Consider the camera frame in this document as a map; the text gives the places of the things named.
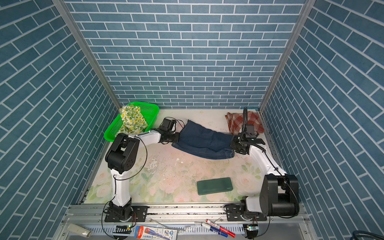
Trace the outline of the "red plaid skirt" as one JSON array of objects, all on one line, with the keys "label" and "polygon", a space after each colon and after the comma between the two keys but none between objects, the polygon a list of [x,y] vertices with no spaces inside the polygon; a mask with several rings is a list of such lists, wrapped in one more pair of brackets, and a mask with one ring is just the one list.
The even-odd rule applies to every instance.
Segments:
[{"label": "red plaid skirt", "polygon": [[[225,115],[227,120],[229,132],[232,135],[237,135],[242,130],[243,126],[243,114],[239,113],[227,113]],[[259,134],[263,134],[265,129],[262,125],[261,118],[258,113],[248,111],[248,124],[253,125],[255,131]]]}]

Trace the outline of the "dark navy skirt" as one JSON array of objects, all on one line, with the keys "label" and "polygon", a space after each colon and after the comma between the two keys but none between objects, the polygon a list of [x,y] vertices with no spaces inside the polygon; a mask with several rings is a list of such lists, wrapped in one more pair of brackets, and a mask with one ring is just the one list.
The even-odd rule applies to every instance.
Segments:
[{"label": "dark navy skirt", "polygon": [[209,160],[225,160],[235,156],[231,148],[234,136],[207,129],[188,121],[181,130],[177,143],[172,147],[185,153]]}]

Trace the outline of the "yellow floral skirt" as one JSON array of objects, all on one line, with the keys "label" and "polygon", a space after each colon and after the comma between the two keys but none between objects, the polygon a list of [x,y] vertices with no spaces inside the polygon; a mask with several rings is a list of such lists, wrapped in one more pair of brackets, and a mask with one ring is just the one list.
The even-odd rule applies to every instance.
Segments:
[{"label": "yellow floral skirt", "polygon": [[123,124],[118,133],[136,135],[142,133],[148,127],[148,123],[141,113],[141,108],[138,106],[127,105],[122,107],[120,116]]}]

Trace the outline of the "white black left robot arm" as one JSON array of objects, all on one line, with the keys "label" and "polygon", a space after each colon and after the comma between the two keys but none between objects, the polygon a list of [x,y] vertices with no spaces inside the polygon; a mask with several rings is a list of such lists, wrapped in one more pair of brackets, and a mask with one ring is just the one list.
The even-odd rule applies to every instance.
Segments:
[{"label": "white black left robot arm", "polygon": [[178,142],[177,124],[179,123],[176,119],[164,118],[158,128],[146,133],[138,135],[120,133],[116,136],[105,156],[113,177],[113,198],[109,203],[110,209],[131,210],[129,180],[138,175],[138,173],[131,174],[131,169],[135,166],[139,149],[144,148],[147,157],[149,145]]}]

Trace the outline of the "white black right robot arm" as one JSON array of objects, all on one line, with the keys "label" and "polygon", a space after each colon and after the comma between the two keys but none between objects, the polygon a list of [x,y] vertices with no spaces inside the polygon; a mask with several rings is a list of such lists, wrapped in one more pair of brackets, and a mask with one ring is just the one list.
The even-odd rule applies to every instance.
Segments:
[{"label": "white black right robot arm", "polygon": [[244,124],[241,132],[231,142],[231,148],[236,153],[249,155],[259,164],[264,174],[259,195],[241,200],[241,213],[293,218],[300,211],[298,179],[280,167],[264,145],[264,140],[259,138],[254,126],[249,124]]}]

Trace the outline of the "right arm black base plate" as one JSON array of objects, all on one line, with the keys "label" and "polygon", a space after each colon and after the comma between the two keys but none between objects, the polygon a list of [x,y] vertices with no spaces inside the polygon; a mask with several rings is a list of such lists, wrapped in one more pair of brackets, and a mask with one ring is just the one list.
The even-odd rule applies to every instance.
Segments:
[{"label": "right arm black base plate", "polygon": [[223,210],[226,214],[228,222],[258,222],[258,221],[267,221],[262,213],[256,212],[243,212],[240,205],[237,204],[227,204],[223,206]]}]

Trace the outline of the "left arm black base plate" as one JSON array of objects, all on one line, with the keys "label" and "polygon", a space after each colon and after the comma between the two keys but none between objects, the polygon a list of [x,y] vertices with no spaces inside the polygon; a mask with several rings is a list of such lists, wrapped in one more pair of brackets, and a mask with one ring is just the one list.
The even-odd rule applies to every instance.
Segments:
[{"label": "left arm black base plate", "polygon": [[103,211],[104,221],[107,223],[145,222],[148,208],[148,206],[119,207],[111,205]]}]

